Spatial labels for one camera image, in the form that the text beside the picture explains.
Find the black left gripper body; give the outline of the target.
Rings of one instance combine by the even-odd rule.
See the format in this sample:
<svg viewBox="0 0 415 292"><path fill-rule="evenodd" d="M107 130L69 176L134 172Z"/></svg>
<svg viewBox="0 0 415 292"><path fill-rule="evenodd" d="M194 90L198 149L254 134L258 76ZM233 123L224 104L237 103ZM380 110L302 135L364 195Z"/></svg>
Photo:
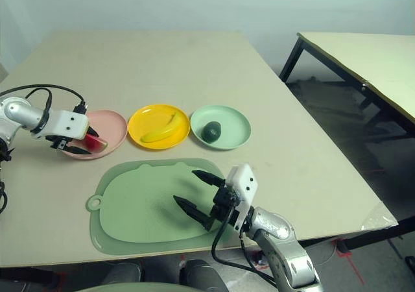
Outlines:
<svg viewBox="0 0 415 292"><path fill-rule="evenodd" d="M58 150L67 150L68 144L73 140L65 136L46 136L45 139L51 142L51 148Z"/></svg>

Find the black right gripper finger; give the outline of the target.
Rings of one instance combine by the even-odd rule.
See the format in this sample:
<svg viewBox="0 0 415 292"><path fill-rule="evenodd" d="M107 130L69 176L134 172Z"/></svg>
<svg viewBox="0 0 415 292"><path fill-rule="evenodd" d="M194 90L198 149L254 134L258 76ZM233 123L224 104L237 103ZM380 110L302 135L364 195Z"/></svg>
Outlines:
<svg viewBox="0 0 415 292"><path fill-rule="evenodd" d="M189 200L179 197L177 195L173 196L177 205L192 219L200 223L205 230L210 231L214 222L214 218L201 212L195 204Z"/></svg>
<svg viewBox="0 0 415 292"><path fill-rule="evenodd" d="M192 170L192 174L210 186L224 187L225 185L225 180L223 178L220 178L212 173L208 173L203 170Z"/></svg>

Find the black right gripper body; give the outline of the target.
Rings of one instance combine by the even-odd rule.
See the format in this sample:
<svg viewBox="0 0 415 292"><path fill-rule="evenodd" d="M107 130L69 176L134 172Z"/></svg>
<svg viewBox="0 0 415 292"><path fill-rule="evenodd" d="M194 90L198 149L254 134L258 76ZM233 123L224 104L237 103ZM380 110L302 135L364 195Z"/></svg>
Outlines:
<svg viewBox="0 0 415 292"><path fill-rule="evenodd" d="M228 211L233 208L233 213L228 221L229 225L234 225L239 216L239 211L236 207L240 204L241 200L234 190L227 186L222 186L218 189L213 198L213 207L209 213L214 219L224 222L228 216Z"/></svg>

